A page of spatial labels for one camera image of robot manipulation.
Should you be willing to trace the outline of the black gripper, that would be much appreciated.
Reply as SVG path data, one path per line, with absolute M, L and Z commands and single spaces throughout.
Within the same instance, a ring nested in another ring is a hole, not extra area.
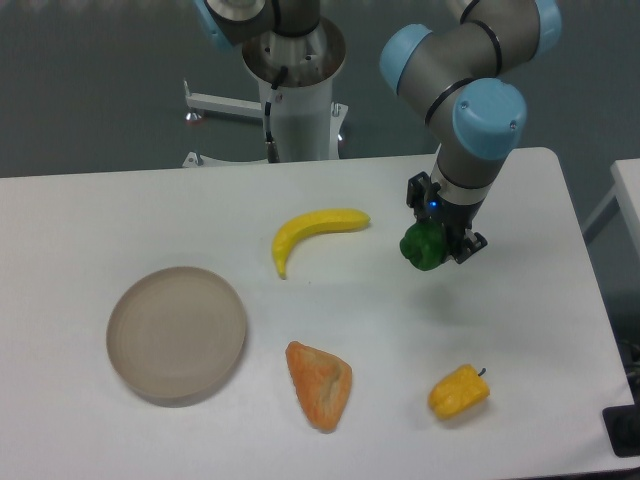
M 440 173 L 420 172 L 408 180 L 406 203 L 417 223 L 431 219 L 453 230 L 449 255 L 462 264 L 488 245 L 487 239 L 470 228 L 484 202 L 484 189 L 455 185 Z

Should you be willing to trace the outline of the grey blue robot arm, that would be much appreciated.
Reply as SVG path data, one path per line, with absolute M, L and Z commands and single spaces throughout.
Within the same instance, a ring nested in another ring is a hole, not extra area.
M 258 115 L 271 163 L 325 160 L 337 149 L 332 82 L 346 44 L 316 1 L 198 1 L 209 39 L 239 47 L 260 91 Z M 380 72 L 439 141 L 430 173 L 412 177 L 415 224 L 400 242 L 422 271 L 463 263 L 486 245 L 473 219 L 527 119 L 520 92 L 502 73 L 559 40 L 553 1 L 458 1 L 459 23 L 438 35 L 411 24 L 385 44 Z

